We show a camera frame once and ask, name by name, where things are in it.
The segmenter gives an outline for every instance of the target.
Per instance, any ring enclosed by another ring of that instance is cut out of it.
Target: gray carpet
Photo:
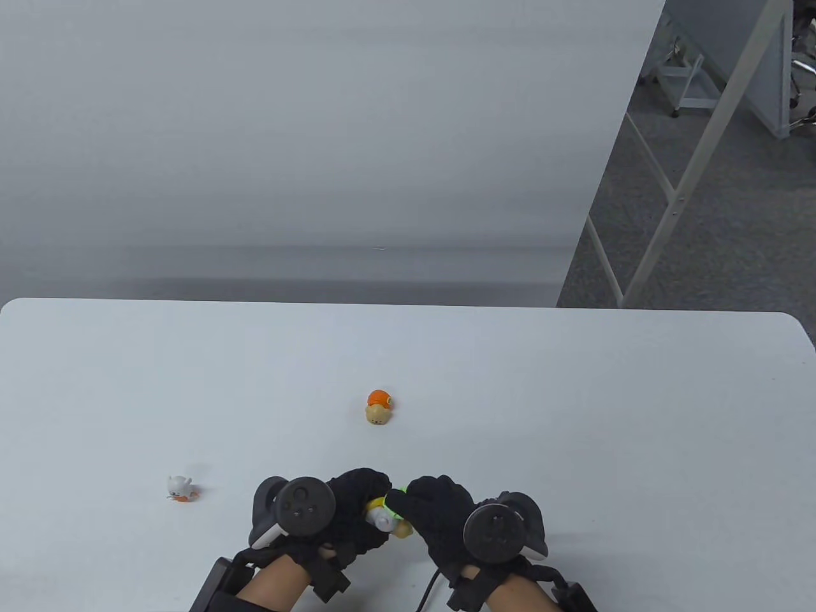
[[[800,109],[814,104],[811,92]],[[632,95],[630,113],[676,184],[709,115],[686,111],[672,119],[668,110],[658,86]],[[621,286],[664,208],[632,137],[619,134],[592,219]],[[586,232],[558,305],[614,307]],[[781,311],[816,339],[816,127],[779,141],[740,109],[636,307]]]

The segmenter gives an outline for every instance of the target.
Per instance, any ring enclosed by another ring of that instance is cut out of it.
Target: gray wall
[[[661,4],[5,0],[0,299],[554,305]]]

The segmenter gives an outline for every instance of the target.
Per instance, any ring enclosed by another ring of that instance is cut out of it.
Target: chair
[[[816,78],[816,0],[794,0],[793,2],[793,38],[792,38],[792,68],[791,84],[794,95],[791,98],[791,108],[799,105],[802,90],[797,75],[810,73]],[[791,128],[804,125],[816,125],[816,106],[811,108],[801,119],[791,123]]]

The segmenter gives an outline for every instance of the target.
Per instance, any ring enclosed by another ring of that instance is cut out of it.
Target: black glove
[[[388,534],[366,522],[366,505],[383,497],[391,489],[391,481],[382,472],[359,468],[332,478],[327,483],[335,494],[335,517],[315,539],[337,547],[350,543],[354,553],[362,555],[388,541]]]
[[[428,545],[428,555],[449,580],[466,565],[477,565],[462,536],[476,504],[468,490],[450,477],[417,478],[405,492],[389,491],[385,505],[414,526]]]
[[[335,494],[335,516],[329,525],[315,535],[287,535],[273,548],[288,554],[295,563],[305,565],[320,548],[336,550],[333,565],[344,570],[357,555],[365,554],[388,541],[388,534],[366,522],[366,504],[382,497],[391,481],[382,472],[359,468],[340,474],[327,482]]]

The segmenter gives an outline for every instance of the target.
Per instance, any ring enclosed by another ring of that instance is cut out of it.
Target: small toy figure
[[[391,409],[391,396],[382,389],[377,389],[368,396],[366,419],[372,425],[385,425],[391,419]]]
[[[385,505],[385,498],[372,499],[366,505],[366,521],[380,531],[387,531],[399,539],[407,538],[414,533],[414,528],[404,518],[400,517]]]
[[[169,493],[167,497],[177,502],[192,502],[198,497],[193,479],[184,476],[168,476],[167,492]]]

